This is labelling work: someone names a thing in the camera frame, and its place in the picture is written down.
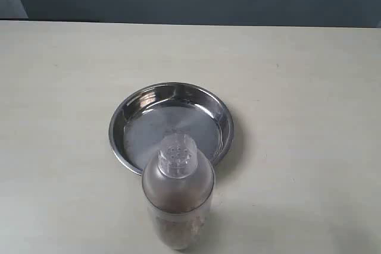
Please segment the clear plastic shaker bottle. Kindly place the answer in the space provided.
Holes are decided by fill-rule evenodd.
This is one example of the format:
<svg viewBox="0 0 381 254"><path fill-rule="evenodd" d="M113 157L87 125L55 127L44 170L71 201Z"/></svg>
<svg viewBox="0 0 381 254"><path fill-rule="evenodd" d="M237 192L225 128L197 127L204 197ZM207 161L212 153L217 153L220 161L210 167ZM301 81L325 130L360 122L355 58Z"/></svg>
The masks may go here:
<svg viewBox="0 0 381 254"><path fill-rule="evenodd" d="M174 250L193 246L210 213L214 168L184 133L160 141L142 173L142 190L159 239Z"/></svg>

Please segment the round stainless steel plate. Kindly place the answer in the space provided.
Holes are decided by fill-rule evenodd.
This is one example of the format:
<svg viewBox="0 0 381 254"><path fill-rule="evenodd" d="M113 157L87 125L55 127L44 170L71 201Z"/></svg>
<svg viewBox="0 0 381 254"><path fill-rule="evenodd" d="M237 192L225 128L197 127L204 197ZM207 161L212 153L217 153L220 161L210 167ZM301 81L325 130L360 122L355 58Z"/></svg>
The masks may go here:
<svg viewBox="0 0 381 254"><path fill-rule="evenodd" d="M141 175L160 141L173 133L193 138L216 166L232 145L235 127L229 109L212 92L189 83L166 82L129 95L111 117L108 138L118 161Z"/></svg>

